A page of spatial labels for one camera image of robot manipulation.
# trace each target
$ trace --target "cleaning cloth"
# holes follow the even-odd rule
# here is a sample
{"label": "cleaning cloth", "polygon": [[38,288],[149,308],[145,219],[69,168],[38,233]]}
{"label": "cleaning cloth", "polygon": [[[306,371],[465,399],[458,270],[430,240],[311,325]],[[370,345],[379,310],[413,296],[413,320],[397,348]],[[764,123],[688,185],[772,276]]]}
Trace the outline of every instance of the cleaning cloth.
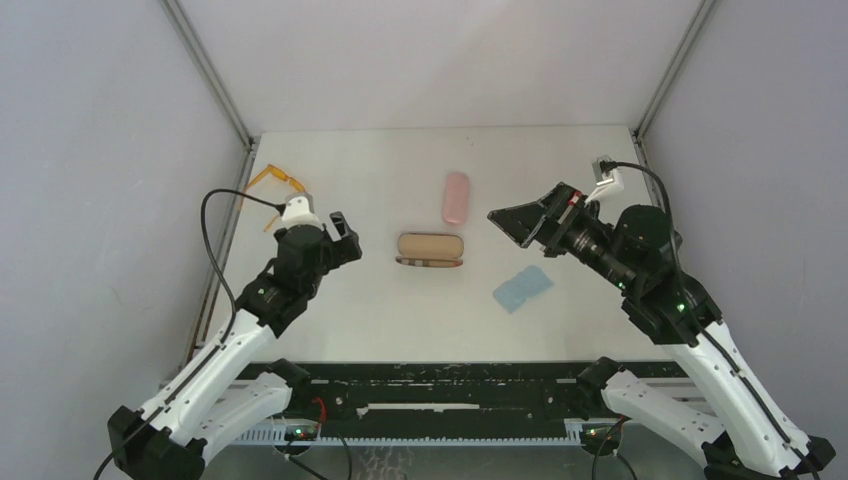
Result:
{"label": "cleaning cloth", "polygon": [[553,284],[541,268],[531,265],[501,284],[492,292],[492,296],[507,312],[512,313],[524,305],[528,298],[541,294]]}

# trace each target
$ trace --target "gray wall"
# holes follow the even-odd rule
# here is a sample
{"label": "gray wall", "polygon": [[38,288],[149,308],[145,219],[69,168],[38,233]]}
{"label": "gray wall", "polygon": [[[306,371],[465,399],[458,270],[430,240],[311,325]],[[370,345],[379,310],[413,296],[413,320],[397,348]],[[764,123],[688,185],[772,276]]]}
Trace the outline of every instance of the gray wall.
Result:
{"label": "gray wall", "polygon": [[723,2],[647,139],[685,262],[848,468],[848,3]]}
{"label": "gray wall", "polygon": [[0,477],[86,479],[185,351],[199,202],[240,146],[156,1],[7,0],[0,25]]}

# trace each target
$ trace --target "black base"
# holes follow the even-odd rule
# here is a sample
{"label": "black base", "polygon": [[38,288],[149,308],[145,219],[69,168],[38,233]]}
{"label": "black base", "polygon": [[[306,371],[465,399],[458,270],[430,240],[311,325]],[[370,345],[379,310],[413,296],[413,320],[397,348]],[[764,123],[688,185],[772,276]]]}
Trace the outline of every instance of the black base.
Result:
{"label": "black base", "polygon": [[[558,438],[564,419],[617,418],[603,405],[585,410],[577,376],[592,362],[463,364],[299,363],[311,374],[309,396],[327,408],[326,431],[351,438],[516,439]],[[642,378],[681,378],[674,362],[625,362]],[[249,380],[268,364],[249,365]],[[371,410],[369,403],[468,403],[477,409]],[[317,419],[320,406],[284,412]]]}
{"label": "black base", "polygon": [[[718,437],[712,444],[705,443],[702,447],[707,457],[708,465],[704,468],[707,480],[777,480],[797,479],[799,475],[810,473],[806,462],[801,462],[794,470],[784,469],[780,477],[764,475],[742,466],[730,436],[727,432]],[[836,456],[836,450],[826,438],[810,436],[807,444],[807,461],[817,472],[821,472]]]}
{"label": "black base", "polygon": [[124,441],[144,421],[141,414],[120,407],[109,418],[109,440],[115,453],[115,465],[134,480],[197,480],[206,462],[201,452],[205,440],[192,440],[185,447],[168,438],[167,431],[145,425],[123,447]]}

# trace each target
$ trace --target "white table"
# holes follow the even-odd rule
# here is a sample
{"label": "white table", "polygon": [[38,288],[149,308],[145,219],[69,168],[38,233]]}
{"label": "white table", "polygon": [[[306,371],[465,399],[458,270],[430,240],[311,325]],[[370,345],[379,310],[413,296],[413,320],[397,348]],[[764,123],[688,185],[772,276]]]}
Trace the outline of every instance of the white table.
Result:
{"label": "white table", "polygon": [[[256,361],[510,362],[665,360],[620,310],[619,292],[573,257],[522,250],[486,219],[493,209],[526,203],[559,181],[591,191],[591,161],[610,155],[637,162],[624,126],[456,128],[266,133],[251,178],[269,163],[300,180],[316,213],[341,210],[360,235],[363,257],[324,278],[309,308]],[[445,176],[468,174],[468,223],[441,220]],[[604,204],[615,222],[650,202],[642,175],[623,172],[626,189]],[[293,189],[270,177],[250,193],[282,201]],[[225,275],[238,294],[276,253],[263,228],[274,211],[245,202]],[[447,232],[465,240],[465,264],[453,269],[395,263],[403,232]],[[492,291],[528,265],[554,287],[508,314]],[[219,292],[209,329],[229,317]]]}

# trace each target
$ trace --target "black joint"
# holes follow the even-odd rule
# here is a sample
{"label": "black joint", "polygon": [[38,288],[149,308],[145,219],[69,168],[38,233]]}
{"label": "black joint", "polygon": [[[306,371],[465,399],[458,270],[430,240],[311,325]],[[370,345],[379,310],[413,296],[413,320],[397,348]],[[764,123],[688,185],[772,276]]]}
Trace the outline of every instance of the black joint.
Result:
{"label": "black joint", "polygon": [[605,407],[601,391],[606,388],[607,381],[624,367],[608,357],[601,357],[577,375],[577,389],[580,392],[578,410],[582,418],[588,419],[592,412]]}
{"label": "black joint", "polygon": [[312,402],[312,375],[294,363],[281,358],[268,365],[266,371],[286,381],[292,389],[291,408],[305,410]]}
{"label": "black joint", "polygon": [[[810,442],[807,444],[807,460],[816,469],[817,472],[824,470],[836,456],[836,450],[826,438],[810,436]],[[807,468],[806,462],[801,462],[795,469],[795,473],[803,475],[811,473]]]}
{"label": "black joint", "polygon": [[107,427],[112,450],[116,451],[115,465],[134,480],[198,480],[203,474],[206,440],[192,439],[186,446],[178,445],[169,438],[170,430],[145,425],[141,413],[127,407],[116,410]]}

